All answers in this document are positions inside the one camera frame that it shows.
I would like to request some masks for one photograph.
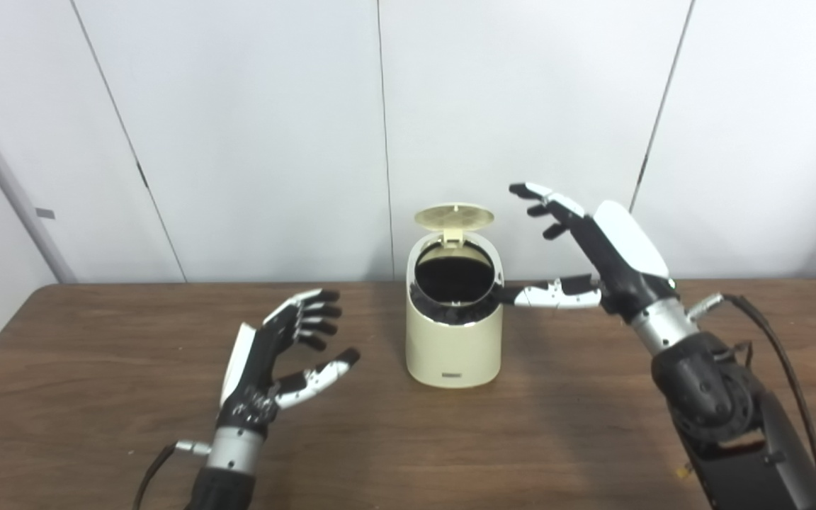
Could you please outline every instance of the open lid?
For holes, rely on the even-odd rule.
[[[462,232],[478,230],[493,223],[493,213],[472,203],[444,203],[428,207],[414,216],[427,230],[443,232],[444,242],[463,243]]]

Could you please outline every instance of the trash can lid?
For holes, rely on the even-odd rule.
[[[427,230],[478,230],[493,223],[492,212],[472,203],[444,203],[428,207],[414,216]]]

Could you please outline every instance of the trash can opening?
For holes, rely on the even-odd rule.
[[[485,298],[495,282],[486,252],[470,242],[459,248],[433,245],[418,258],[414,278],[431,300],[467,305]]]

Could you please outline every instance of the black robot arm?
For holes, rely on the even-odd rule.
[[[552,216],[547,239],[569,232],[599,272],[600,306],[619,315],[653,359],[651,375],[716,510],[816,510],[816,470],[779,400],[736,359],[735,350],[697,322],[729,300],[777,348],[796,391],[816,460],[816,436],[779,340],[743,297],[715,295],[684,309],[657,248],[622,206],[603,203],[593,216],[558,193],[530,183],[512,193],[537,203],[530,216]]]

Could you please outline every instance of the black cable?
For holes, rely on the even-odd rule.
[[[149,484],[150,479],[153,478],[156,471],[159,471],[159,468],[162,467],[162,465],[166,462],[166,459],[168,459],[174,451],[174,443],[171,445],[166,445],[166,447],[162,449],[162,452],[159,452],[159,455],[156,455],[156,458],[153,459],[153,463],[149,465],[149,468],[147,468],[147,471],[143,474],[143,479],[140,480],[140,487],[137,488],[137,494],[134,497],[132,510],[140,510],[140,502],[143,500],[143,493],[147,491],[147,485]]]
[[[745,353],[745,368],[751,370],[752,359],[754,359],[754,344],[752,344],[752,342],[748,342],[748,349]]]
[[[776,352],[777,358],[780,358],[780,364],[783,365],[783,371],[786,373],[786,380],[789,381],[789,388],[793,391],[796,403],[798,403],[799,414],[802,416],[802,422],[804,423],[805,432],[807,434],[807,442],[810,444],[810,452],[812,453],[816,467],[816,431],[814,430],[814,423],[810,418],[810,410],[808,409],[807,402],[805,402],[798,376],[795,374],[793,364],[789,361],[789,356],[786,355],[786,349],[783,347],[783,343],[780,342],[780,339],[773,331],[774,329],[770,326],[770,323],[767,322],[767,318],[764,317],[764,314],[754,307],[745,296],[734,296],[731,294],[723,294],[722,296],[760,327],[774,347],[773,349]]]

